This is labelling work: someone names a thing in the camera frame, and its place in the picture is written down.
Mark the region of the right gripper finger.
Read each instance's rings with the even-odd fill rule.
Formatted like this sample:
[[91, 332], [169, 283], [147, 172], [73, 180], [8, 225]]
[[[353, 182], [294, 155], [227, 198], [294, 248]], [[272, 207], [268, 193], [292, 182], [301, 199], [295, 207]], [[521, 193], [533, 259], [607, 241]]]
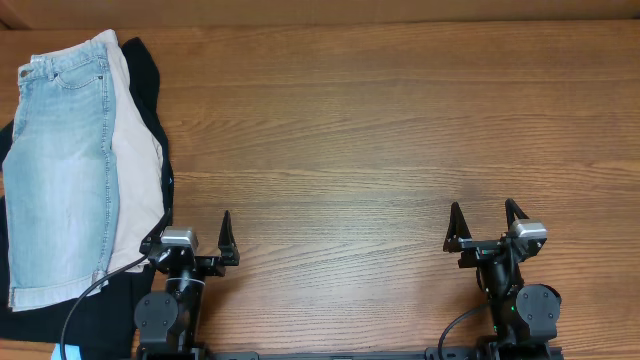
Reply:
[[472, 236], [459, 203], [453, 202], [443, 250], [445, 252], [462, 252], [471, 241]]
[[520, 206], [512, 198], [507, 198], [505, 201], [505, 214], [506, 214], [506, 221], [507, 221], [507, 229], [510, 229], [516, 220], [524, 220], [529, 218], [529, 216], [520, 208]]

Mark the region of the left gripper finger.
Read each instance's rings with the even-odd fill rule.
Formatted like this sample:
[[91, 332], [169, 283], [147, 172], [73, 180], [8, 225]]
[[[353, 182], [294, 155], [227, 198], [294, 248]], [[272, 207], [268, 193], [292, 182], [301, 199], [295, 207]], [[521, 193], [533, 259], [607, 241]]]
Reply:
[[163, 214], [158, 223], [151, 229], [151, 231], [141, 241], [142, 245], [151, 245], [153, 243], [159, 243], [164, 230], [172, 224], [173, 211], [169, 209]]
[[231, 214], [229, 211], [224, 213], [224, 218], [219, 233], [218, 249], [220, 258], [225, 266], [238, 266], [240, 263], [240, 254], [233, 236]]

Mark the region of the light blue denim shorts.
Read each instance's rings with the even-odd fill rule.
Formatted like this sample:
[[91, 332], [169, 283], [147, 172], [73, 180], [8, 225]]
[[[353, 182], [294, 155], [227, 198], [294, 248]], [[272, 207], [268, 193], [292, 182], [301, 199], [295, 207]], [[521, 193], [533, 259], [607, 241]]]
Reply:
[[108, 53], [85, 43], [19, 69], [3, 160], [11, 310], [78, 297], [108, 269], [118, 220]]

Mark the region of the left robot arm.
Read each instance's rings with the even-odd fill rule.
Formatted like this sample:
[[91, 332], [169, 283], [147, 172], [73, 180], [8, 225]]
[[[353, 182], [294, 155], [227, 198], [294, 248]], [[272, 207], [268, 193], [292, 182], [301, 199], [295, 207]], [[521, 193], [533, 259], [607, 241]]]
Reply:
[[206, 279], [223, 277], [240, 263], [231, 215], [224, 213], [217, 256], [199, 256], [191, 227], [169, 224], [165, 214], [142, 241], [140, 252], [150, 265], [167, 276], [165, 288], [145, 295], [136, 305], [139, 330], [138, 359], [210, 359], [211, 351], [196, 342]]

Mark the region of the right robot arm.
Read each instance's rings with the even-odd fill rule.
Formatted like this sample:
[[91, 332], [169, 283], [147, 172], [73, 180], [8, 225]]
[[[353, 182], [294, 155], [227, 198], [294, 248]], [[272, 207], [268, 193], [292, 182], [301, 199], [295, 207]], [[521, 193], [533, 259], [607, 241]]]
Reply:
[[[519, 264], [538, 255], [547, 241], [542, 222], [528, 217], [517, 203], [505, 201], [507, 231], [495, 240], [472, 238], [458, 203], [451, 205], [443, 250], [458, 253], [458, 266], [476, 271], [476, 281], [487, 302], [453, 320], [437, 345], [440, 359], [561, 359], [560, 348], [549, 342], [557, 337], [562, 298], [553, 287], [527, 285]], [[473, 347], [446, 348], [449, 332], [463, 320], [484, 310], [490, 312], [492, 335], [482, 336]]]

